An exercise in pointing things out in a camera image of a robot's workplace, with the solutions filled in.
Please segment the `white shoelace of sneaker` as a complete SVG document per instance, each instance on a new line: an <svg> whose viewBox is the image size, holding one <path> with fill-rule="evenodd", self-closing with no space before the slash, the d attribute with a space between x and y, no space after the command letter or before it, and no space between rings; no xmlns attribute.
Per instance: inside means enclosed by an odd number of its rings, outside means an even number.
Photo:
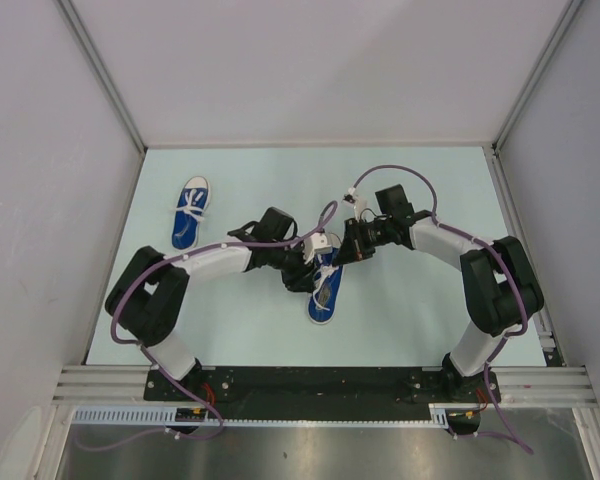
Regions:
<svg viewBox="0 0 600 480"><path fill-rule="evenodd" d="M341 266L334 267L331 265L319 269L310 300L316 312L327 314L334 311L342 271Z"/></svg>

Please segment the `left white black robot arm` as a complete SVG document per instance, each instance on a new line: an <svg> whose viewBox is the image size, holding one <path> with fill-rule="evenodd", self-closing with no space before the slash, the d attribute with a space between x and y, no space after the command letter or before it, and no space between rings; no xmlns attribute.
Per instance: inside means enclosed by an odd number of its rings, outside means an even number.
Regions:
<svg viewBox="0 0 600 480"><path fill-rule="evenodd" d="M330 252L331 244L322 230L305 237L296 232L293 217L270 207L260 220L230 231L225 242L172 259L151 246L137 250L105 301L112 339L137 346L167 374L165 385L177 398L194 397L201 387L199 361L177 332L187 288L268 266L281 272L287 290L311 293L317 257ZM118 327L132 338L121 338Z"/></svg>

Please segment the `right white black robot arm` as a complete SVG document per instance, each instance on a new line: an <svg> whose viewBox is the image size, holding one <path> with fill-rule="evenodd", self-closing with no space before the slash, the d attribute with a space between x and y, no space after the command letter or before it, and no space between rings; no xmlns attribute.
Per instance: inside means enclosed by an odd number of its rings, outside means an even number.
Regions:
<svg viewBox="0 0 600 480"><path fill-rule="evenodd" d="M513 236L483 240L440 222L432 211L416 211L400 185L378 191L376 200L381 215L365 220L355 189L344 196L354 216L345 221L334 264L361 262L378 247L395 244L433 256L461 273L470 322L442 360L441 388L449 399L464 401L489 381L491 362L509 339L527 332L530 317L544 306L524 247Z"/></svg>

